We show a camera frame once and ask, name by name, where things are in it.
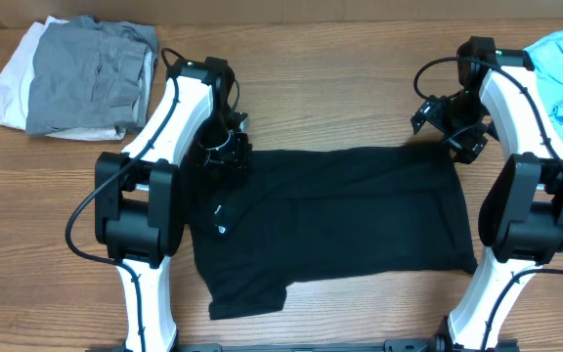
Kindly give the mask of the black polo shirt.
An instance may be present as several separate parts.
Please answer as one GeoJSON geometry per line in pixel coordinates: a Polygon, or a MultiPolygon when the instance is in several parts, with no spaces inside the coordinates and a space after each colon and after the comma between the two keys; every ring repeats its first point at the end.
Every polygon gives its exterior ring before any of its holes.
{"type": "Polygon", "coordinates": [[[185,188],[213,320],[280,311],[294,283],[477,266],[463,191],[439,143],[255,152],[231,176],[189,167],[185,188]]]}

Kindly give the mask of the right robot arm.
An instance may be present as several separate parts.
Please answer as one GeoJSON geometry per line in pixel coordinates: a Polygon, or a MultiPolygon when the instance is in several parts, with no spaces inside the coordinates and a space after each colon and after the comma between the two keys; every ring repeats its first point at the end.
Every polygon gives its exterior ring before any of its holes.
{"type": "Polygon", "coordinates": [[[463,298],[429,338],[389,339],[387,351],[516,351],[500,328],[528,281],[550,273],[563,252],[563,143],[524,50],[500,49],[473,36],[452,58],[461,90],[427,96],[411,118],[430,123],[456,162],[471,163],[487,139],[500,142],[505,165],[483,201],[478,232],[484,250],[463,298]]]}

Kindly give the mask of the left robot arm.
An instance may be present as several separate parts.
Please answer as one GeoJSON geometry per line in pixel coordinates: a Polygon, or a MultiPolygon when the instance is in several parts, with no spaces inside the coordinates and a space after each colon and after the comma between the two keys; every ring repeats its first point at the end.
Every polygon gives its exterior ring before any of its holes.
{"type": "Polygon", "coordinates": [[[170,262],[183,236],[180,171],[184,158],[212,175],[245,169],[248,116],[228,101],[238,89],[227,61],[183,57],[168,64],[161,101],[121,153],[95,166],[95,234],[123,283],[128,333],[124,351],[173,351],[178,328],[170,307],[170,262]]]}

